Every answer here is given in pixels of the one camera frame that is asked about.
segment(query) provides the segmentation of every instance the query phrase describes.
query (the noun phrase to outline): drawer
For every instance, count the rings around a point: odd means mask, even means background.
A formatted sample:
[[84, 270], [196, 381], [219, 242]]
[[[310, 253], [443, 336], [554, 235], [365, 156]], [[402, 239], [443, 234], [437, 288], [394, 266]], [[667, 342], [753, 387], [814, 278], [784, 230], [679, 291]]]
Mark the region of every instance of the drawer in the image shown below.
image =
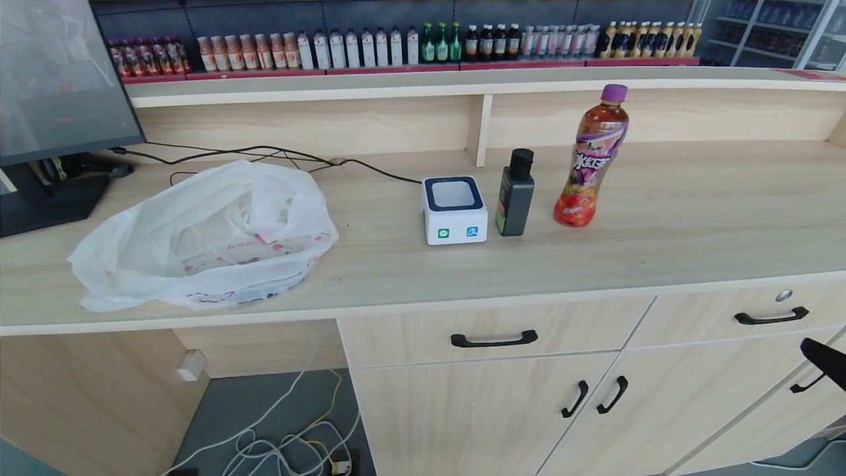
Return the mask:
[[[777, 301], [786, 291], [790, 297]], [[800, 307], [808, 311], [807, 315], [786, 320], [798, 317], [794, 309]], [[739, 313], [754, 321], [740, 323], [735, 317]], [[846, 283], [842, 281], [659, 296], [629, 347], [753, 337], [844, 324]]]
[[607, 351], [623, 346], [650, 301], [364, 316], [339, 319], [338, 327], [350, 367]]

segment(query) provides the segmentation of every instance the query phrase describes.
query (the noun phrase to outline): black bottle cap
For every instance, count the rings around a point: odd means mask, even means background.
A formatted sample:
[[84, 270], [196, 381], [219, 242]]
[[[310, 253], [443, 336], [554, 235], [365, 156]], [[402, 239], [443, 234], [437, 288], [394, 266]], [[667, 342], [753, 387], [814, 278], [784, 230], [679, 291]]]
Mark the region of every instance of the black bottle cap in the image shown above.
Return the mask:
[[508, 175], [511, 176], [511, 180], [528, 180], [534, 158], [535, 153], [529, 149], [514, 149], [511, 151], [511, 165], [508, 167]]

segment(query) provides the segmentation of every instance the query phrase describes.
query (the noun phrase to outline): white cable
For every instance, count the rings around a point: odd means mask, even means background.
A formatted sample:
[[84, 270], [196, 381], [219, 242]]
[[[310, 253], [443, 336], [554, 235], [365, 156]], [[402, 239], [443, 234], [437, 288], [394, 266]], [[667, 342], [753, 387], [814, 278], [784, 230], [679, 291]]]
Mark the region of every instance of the white cable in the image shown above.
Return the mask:
[[[253, 424], [248, 425], [246, 428], [242, 429], [242, 430], [241, 430], [241, 431], [239, 431], [238, 433], [233, 434], [232, 436], [230, 436], [230, 437], [229, 437], [229, 438], [227, 438], [226, 440], [221, 440], [221, 441], [218, 441], [217, 443], [214, 443], [214, 444], [211, 444], [211, 445], [208, 445], [208, 446], [203, 446], [203, 447], [202, 447], [202, 448], [200, 448], [199, 450], [194, 451], [193, 453], [191, 453], [191, 456], [189, 456], [189, 457], [185, 458], [182, 462], [180, 462], [180, 463], [178, 463], [178, 464], [173, 465], [173, 467], [172, 467], [172, 468], [170, 468], [170, 469], [168, 469], [167, 471], [165, 471], [164, 473], [162, 473], [162, 476], [168, 476], [168, 474], [169, 474], [171, 471], [173, 471], [174, 469], [177, 469], [177, 468], [182, 467], [185, 463], [187, 463], [187, 462], [191, 461], [192, 459], [194, 459], [194, 457], [195, 457], [195, 456], [199, 455], [199, 454], [200, 454], [200, 453], [202, 453], [203, 451], [210, 450], [211, 448], [217, 448], [218, 446], [221, 446], [221, 445], [225, 445], [225, 444], [227, 444], [229, 441], [235, 440], [235, 445], [236, 445], [236, 449], [237, 449], [238, 441], [240, 441], [241, 437], [242, 437], [242, 436], [244, 436], [245, 434], [252, 433], [253, 438], [254, 438], [253, 443], [256, 443], [257, 441], [263, 441], [263, 442], [265, 442], [266, 444], [267, 444], [267, 443], [269, 443], [269, 442], [267, 442], [267, 441], [265, 441], [265, 440], [255, 440], [255, 430], [254, 430], [254, 427], [255, 427], [255, 426], [257, 426], [257, 425], [258, 425], [259, 423], [261, 423], [262, 421], [264, 421], [264, 419], [267, 417], [267, 415], [269, 415], [269, 414], [270, 414], [270, 412], [272, 412], [272, 411], [273, 411], [273, 409], [274, 409], [274, 408], [276, 408], [276, 407], [279, 405], [279, 403], [281, 403], [281, 402], [282, 402], [282, 400], [284, 400], [286, 397], [288, 397], [289, 395], [291, 395], [291, 392], [293, 392], [293, 391], [294, 391], [294, 387], [295, 387], [295, 386], [297, 385], [297, 383], [299, 382], [299, 379], [301, 379], [301, 378], [302, 378], [302, 376], [303, 376], [303, 374], [305, 373], [305, 371], [306, 371], [306, 370], [308, 370], [309, 366], [311, 365], [311, 362], [312, 362], [312, 361], [314, 361], [314, 359], [315, 359], [315, 357], [316, 357], [316, 355], [317, 355], [317, 350], [320, 348], [320, 344], [321, 344], [321, 342], [323, 341], [323, 338], [324, 338], [324, 337], [326, 337], [328, 330], [332, 327], [332, 325], [333, 325], [333, 324], [334, 324], [334, 322], [333, 322], [333, 321], [330, 321], [330, 322], [326, 325], [326, 327], [323, 329], [323, 331], [321, 331], [320, 335], [318, 335], [318, 336], [317, 336], [317, 339], [316, 339], [316, 340], [315, 340], [315, 342], [314, 342], [314, 348], [313, 348], [313, 350], [311, 351], [311, 357], [309, 357], [308, 362], [306, 362], [306, 363], [305, 363], [305, 367], [303, 367], [303, 369], [299, 371], [299, 374], [297, 374], [297, 377], [294, 379], [294, 382], [292, 382], [292, 383], [291, 383], [291, 386], [288, 388], [288, 391], [286, 391], [286, 392], [285, 392], [282, 396], [280, 396], [280, 397], [278, 398], [278, 400], [276, 400], [276, 401], [275, 401], [275, 402], [274, 402], [274, 403], [273, 403], [273, 404], [272, 404], [269, 408], [267, 408], [267, 411], [266, 411], [266, 412], [264, 412], [264, 414], [263, 414], [263, 415], [261, 415], [261, 418], [259, 418], [258, 420], [256, 420]], [[339, 444], [335, 445], [335, 446], [332, 448], [332, 450], [331, 450], [331, 451], [329, 451], [329, 454], [332, 454], [332, 451], [335, 451], [335, 450], [336, 450], [339, 446], [341, 446], [341, 445], [344, 445], [344, 447], [346, 447], [346, 441], [349, 439], [349, 437], [350, 437], [350, 436], [352, 436], [353, 431], [354, 431], [354, 430], [355, 430], [355, 428], [358, 426], [358, 423], [359, 423], [359, 419], [360, 419], [360, 418], [361, 418], [361, 413], [359, 412], [358, 416], [355, 418], [355, 424], [353, 425], [353, 428], [350, 430], [349, 434], [347, 434], [347, 437], [346, 437], [346, 438], [344, 438], [344, 439], [341, 441], [341, 443], [339, 443]], [[309, 430], [309, 429], [305, 429], [305, 430], [301, 431], [298, 435], [302, 435], [303, 433], [305, 433], [305, 432], [306, 432], [306, 431], [308, 431], [308, 430]], [[289, 444], [289, 443], [290, 443], [290, 441], [287, 441], [287, 442], [285, 442], [283, 445], [279, 446], [279, 448], [282, 448], [282, 447], [286, 446], [286, 445], [287, 445], [287, 444]], [[287, 461], [285, 461], [285, 458], [284, 458], [284, 455], [282, 454], [282, 452], [281, 452], [279, 449], [276, 449], [276, 446], [274, 446], [273, 444], [270, 444], [270, 446], [272, 446], [272, 447], [274, 448], [274, 450], [275, 450], [275, 451], [271, 451], [269, 454], [276, 454], [276, 455], [279, 457], [280, 462], [284, 463], [284, 464], [285, 464], [285, 466], [286, 466], [286, 468], [288, 468], [288, 469], [289, 469], [289, 466], [288, 466], [288, 464], [287, 464]], [[238, 455], [236, 455], [236, 457], [238, 457], [238, 456], [242, 456], [242, 455], [241, 455], [241, 451], [239, 451], [239, 454], [238, 454]], [[320, 461], [320, 464], [319, 464], [318, 466], [316, 466], [315, 468], [318, 468], [318, 467], [319, 467], [319, 468], [322, 468], [322, 465], [323, 465], [326, 461], [328, 461], [328, 460], [329, 460], [329, 455], [327, 455], [325, 458], [322, 458], [322, 459], [321, 459], [321, 461]], [[306, 475], [306, 474], [312, 473], [312, 472], [314, 472], [314, 470], [315, 470], [315, 469], [313, 468], [313, 469], [311, 469], [308, 473], [294, 473], [294, 472], [291, 472], [291, 474], [292, 474], [293, 476], [302, 476], [302, 475]]]

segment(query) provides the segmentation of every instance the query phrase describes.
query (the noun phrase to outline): monitor stand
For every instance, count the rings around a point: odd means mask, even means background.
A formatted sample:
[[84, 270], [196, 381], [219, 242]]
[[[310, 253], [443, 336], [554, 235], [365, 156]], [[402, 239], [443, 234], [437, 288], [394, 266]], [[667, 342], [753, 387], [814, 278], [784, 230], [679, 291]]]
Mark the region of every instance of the monitor stand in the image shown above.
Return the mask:
[[45, 185], [28, 163], [0, 167], [18, 191], [0, 195], [0, 238], [87, 219], [108, 174]]

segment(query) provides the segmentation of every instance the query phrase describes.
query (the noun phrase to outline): counter top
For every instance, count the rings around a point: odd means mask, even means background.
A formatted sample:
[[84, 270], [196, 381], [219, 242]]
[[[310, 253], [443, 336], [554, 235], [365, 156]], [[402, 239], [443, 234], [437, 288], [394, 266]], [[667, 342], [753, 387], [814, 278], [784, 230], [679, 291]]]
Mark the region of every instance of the counter top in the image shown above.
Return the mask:
[[808, 80], [775, 69], [706, 66], [500, 69], [381, 75], [328, 75], [176, 81], [126, 86], [136, 108], [600, 91], [609, 82], [641, 89], [775, 89], [846, 91], [846, 81]]
[[[302, 285], [211, 312], [150, 302], [88, 313], [79, 305], [85, 289], [65, 261], [76, 244], [105, 218], [167, 187], [172, 172], [215, 164], [142, 165], [115, 180], [86, 221], [0, 241], [2, 331], [199, 327], [846, 280], [843, 157], [844, 149], [826, 142], [626, 144], [602, 186], [596, 219], [573, 229], [551, 216], [569, 150], [536, 149], [525, 235], [501, 237], [491, 216], [486, 243], [436, 247], [423, 236], [419, 185], [350, 163], [315, 173], [341, 239]], [[465, 152], [359, 158], [418, 179], [472, 174], [492, 210], [508, 151], [489, 151], [483, 169]]]

